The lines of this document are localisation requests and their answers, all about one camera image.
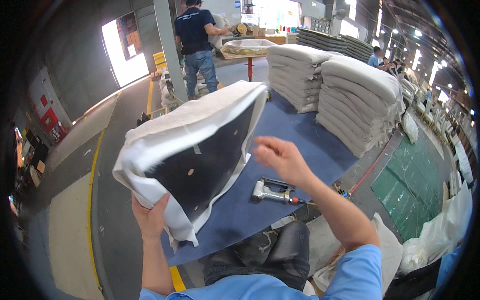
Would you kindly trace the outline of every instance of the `doorway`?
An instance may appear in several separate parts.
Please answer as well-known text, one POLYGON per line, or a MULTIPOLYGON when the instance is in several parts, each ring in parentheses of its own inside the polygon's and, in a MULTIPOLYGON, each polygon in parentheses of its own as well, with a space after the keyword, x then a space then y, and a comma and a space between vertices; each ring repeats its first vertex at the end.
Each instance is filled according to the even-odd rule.
POLYGON ((291 0, 254 0, 254 14, 243 14, 242 22, 275 29, 280 26, 298 27, 301 5, 291 0))
POLYGON ((120 87, 148 75, 133 12, 102 26, 103 39, 120 87))

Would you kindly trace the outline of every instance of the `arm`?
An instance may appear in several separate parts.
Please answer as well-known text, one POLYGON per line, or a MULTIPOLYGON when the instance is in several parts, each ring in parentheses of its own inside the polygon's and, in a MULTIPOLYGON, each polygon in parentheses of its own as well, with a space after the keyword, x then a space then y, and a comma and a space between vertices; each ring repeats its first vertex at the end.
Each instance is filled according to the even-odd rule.
POLYGON ((362 245, 380 246, 377 233, 367 216, 344 197, 316 177, 292 143, 275 137, 260 136, 253 153, 265 167, 272 166, 284 181, 303 189, 312 197, 346 251, 362 245))
POLYGON ((163 212, 169 194, 165 194, 152 210, 143 207, 132 193, 132 210, 137 219, 144 243, 142 288, 161 295, 175 292, 172 276, 163 253, 160 235, 163 231, 163 212))
POLYGON ((218 29, 215 26, 213 26, 212 23, 208 23, 207 25, 204 26, 204 28, 209 36, 224 35, 225 33, 228 32, 228 28, 218 29))

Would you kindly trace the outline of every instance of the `stack of cushions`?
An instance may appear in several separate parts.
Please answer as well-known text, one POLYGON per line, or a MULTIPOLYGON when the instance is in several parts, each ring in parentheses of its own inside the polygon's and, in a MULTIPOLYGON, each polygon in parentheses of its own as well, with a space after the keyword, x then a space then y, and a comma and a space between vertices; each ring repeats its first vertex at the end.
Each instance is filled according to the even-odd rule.
POLYGON ((334 55, 296 44, 271 46, 268 81, 298 112, 316 111, 322 86, 320 64, 334 55))
POLYGON ((339 37, 303 28, 299 28, 297 32, 297 45, 313 47, 324 51, 335 51, 342 54, 347 51, 346 41, 339 37))
POLYGON ((340 35, 346 41, 347 50, 343 54, 368 63, 373 54, 373 46, 351 36, 340 35))
POLYGON ((332 56, 321 68, 316 120, 359 158, 388 141, 405 111, 398 80, 346 56, 332 56))

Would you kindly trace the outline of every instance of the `yellow sign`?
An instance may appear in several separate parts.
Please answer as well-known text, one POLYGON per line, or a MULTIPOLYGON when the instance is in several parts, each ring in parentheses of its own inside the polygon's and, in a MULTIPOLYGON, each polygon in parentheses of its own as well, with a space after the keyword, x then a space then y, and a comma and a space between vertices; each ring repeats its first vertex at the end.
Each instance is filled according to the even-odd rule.
POLYGON ((165 55, 163 52, 159 52, 153 55, 153 59, 155 60, 155 65, 157 71, 163 69, 167 66, 167 62, 165 61, 165 55))

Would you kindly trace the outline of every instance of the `table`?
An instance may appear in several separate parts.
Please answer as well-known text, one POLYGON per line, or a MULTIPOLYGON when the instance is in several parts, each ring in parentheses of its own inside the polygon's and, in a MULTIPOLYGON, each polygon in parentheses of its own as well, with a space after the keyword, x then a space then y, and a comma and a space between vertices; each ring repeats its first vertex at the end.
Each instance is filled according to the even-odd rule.
POLYGON ((222 51, 223 57, 225 57, 226 60, 236 60, 236 59, 248 59, 248 81, 252 82, 252 77, 253 77, 253 58, 254 57, 267 57, 266 54, 262 55, 242 55, 242 54, 230 54, 230 53, 225 53, 222 51))
MULTIPOLYGON (((315 112, 299 114, 277 92, 271 93, 271 101, 265 105, 255 136, 273 135, 294 142, 312 171, 327 184, 335 182, 358 161, 337 137, 315 122, 315 112)), ((233 245, 298 208, 271 201, 251 204, 253 186, 262 175, 279 179, 273 168, 262 167, 252 157, 235 184, 214 204, 210 218, 197 233, 198 247, 183 241, 173 253, 164 232, 161 239, 168 265, 184 264, 233 245)), ((301 190, 293 196, 309 199, 301 190)))

